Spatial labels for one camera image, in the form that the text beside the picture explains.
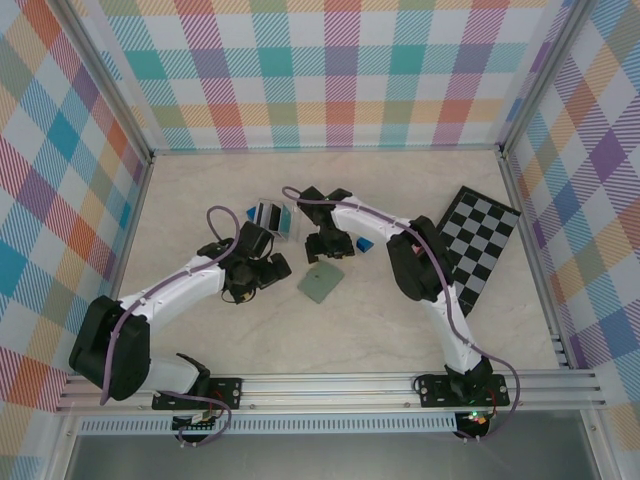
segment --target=plaid wall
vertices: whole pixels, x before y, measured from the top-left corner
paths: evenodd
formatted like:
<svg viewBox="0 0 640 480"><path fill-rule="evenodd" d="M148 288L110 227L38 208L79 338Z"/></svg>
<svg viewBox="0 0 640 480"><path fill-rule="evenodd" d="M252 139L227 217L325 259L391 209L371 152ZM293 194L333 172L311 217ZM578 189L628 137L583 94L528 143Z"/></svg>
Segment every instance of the plaid wall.
<svg viewBox="0 0 640 480"><path fill-rule="evenodd" d="M640 478L640 1L601 0L515 149L564 328Z"/></svg>
<svg viewBox="0 0 640 480"><path fill-rule="evenodd" d="M44 0L0 0L0 478L29 479L143 162Z"/></svg>
<svg viewBox="0 0 640 480"><path fill-rule="evenodd" d="M507 137L507 134L509 133L509 129L513 124L513 121L515 120L516 116L520 112L520 107L522 107L522 102L524 101L525 98L527 98L527 96L529 95L529 92L531 92L531 88L533 87L533 84L536 82L536 80L540 76L540 70L542 66L545 64L545 62L547 61L547 57L551 52L551 47L553 43L556 41L556 39L558 38L558 35L560 35L560 32L562 31L562 28L565 25L565 22L569 18L569 13L571 12L571 8L575 3L576 3L576 0L563 0L562 6L560 7L560 10L558 10L556 17L553 19L553 24L551 25L551 28L547 32L547 36L544 38L544 42L542 42L542 46L540 47L540 50L538 50L538 54L536 55L535 60L531 64L531 67L529 68L529 72L527 73L527 76L524 82L522 82L522 85L520 86L520 90L518 91L518 96L516 97L515 101L511 105L511 109L509 110L509 115L507 115L507 120L504 122L504 125L500 130L500 134L498 135L498 139L496 141L497 144L501 145L504 143Z"/></svg>
<svg viewBox="0 0 640 480"><path fill-rule="evenodd" d="M562 0L74 4L150 144L190 150L494 144Z"/></svg>

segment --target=blue block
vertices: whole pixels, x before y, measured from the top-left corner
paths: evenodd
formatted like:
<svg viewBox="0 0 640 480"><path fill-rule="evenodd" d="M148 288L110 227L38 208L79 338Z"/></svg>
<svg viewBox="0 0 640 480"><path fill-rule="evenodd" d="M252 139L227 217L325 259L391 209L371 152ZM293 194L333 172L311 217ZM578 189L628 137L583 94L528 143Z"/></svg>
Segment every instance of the blue block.
<svg viewBox="0 0 640 480"><path fill-rule="evenodd" d="M371 247L373 247L373 242L370 242L366 238L360 237L356 241L356 247L358 247L358 250L360 250L362 253L367 253L367 251Z"/></svg>

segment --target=metal rail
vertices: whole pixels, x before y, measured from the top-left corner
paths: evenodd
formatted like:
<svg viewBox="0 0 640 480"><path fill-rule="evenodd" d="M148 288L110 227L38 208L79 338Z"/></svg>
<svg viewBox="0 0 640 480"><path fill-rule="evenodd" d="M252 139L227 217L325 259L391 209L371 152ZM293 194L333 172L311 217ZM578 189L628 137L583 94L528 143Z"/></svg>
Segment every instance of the metal rail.
<svg viewBox="0 0 640 480"><path fill-rule="evenodd" d="M515 381L506 372L508 388ZM419 373L244 375L242 402L235 412L251 414L424 412L412 380ZM590 370L527 370L519 372L521 410L582 410L605 406L595 374ZM151 409L152 392L122 401L98 402L100 390L82 377L69 378L58 412L66 415L166 415ZM468 407L431 408L463 412Z"/></svg>

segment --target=beige floor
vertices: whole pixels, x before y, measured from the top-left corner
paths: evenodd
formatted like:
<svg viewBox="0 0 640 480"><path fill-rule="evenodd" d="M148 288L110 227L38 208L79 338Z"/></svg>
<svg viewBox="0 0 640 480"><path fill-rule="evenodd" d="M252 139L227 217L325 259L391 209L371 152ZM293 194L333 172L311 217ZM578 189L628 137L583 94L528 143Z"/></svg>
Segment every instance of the beige floor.
<svg viewBox="0 0 640 480"><path fill-rule="evenodd" d="M160 157L140 219L122 294L175 271L212 241L205 211L232 208L241 220L283 185L346 188L387 212L435 223L462 185L508 203L493 152L358 152ZM223 214L215 219L232 234ZM217 373L442 370L438 338L417 303L397 288L386 248L335 262L346 276L321 304L296 285L309 266L304 217L299 241L277 244L293 274L245 305L204 299L152 339L154 352L183 352ZM477 342L516 368L556 368L547 325L517 232L468 318Z"/></svg>

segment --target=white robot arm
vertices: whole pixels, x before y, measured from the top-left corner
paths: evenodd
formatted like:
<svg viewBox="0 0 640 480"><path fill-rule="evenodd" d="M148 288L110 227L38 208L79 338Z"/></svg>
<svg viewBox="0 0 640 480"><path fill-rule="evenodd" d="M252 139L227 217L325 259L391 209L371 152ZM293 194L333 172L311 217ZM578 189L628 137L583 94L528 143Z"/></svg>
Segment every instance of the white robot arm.
<svg viewBox="0 0 640 480"><path fill-rule="evenodd" d="M91 302L69 357L71 368L100 387L110 375L108 397L115 400L139 390L208 395L208 370L203 365L180 354L151 358L149 343L151 335L204 297L228 292L241 304L258 289L291 274L281 254L271 255L273 235L267 230L245 223L235 249L216 263L214 259L232 243L225 239L205 245L184 267L138 293L119 300L102 296ZM269 244L269 252L263 255ZM109 364L112 331L123 317L126 321L115 338Z"/></svg>
<svg viewBox="0 0 640 480"><path fill-rule="evenodd" d="M376 210L385 216L389 216L380 210L369 207L353 195L345 197L344 201L365 206L371 210ZM336 205L331 212L331 218L339 230L354 233L372 241L373 243L386 244L393 236L401 235L404 232L404 230L397 225L383 221L379 217L375 217L370 213L359 209L354 210L351 207L345 207L342 205ZM408 218L391 218L393 218L397 223L410 226L409 224L411 220ZM460 309L458 295L454 285L449 286L449 296L453 307L454 325L464 338L473 343L474 340L471 332L469 331L464 315L462 314L462 310ZM427 310L427 316L431 318L431 321L438 332L447 366L461 374L472 370L480 362L480 355L473 351L468 345L464 344L462 340L455 336L451 331L449 320L447 319L447 303L444 292L440 292L434 302L423 299L420 300L420 303Z"/></svg>
<svg viewBox="0 0 640 480"><path fill-rule="evenodd" d="M305 245L309 262L317 261L321 254L332 258L353 255L349 233L373 243L386 244L398 286L406 296L424 306L438 332L452 390L461 399L471 399L482 391L493 370L488 359L471 347L475 341L458 303L453 265L433 223L426 217L410 220L386 214L343 189L325 196L315 187L310 187L300 193L297 201L303 213L320 227L318 233L308 237ZM451 322L440 277L424 249L406 231L407 228L418 232L438 260L450 297Z"/></svg>

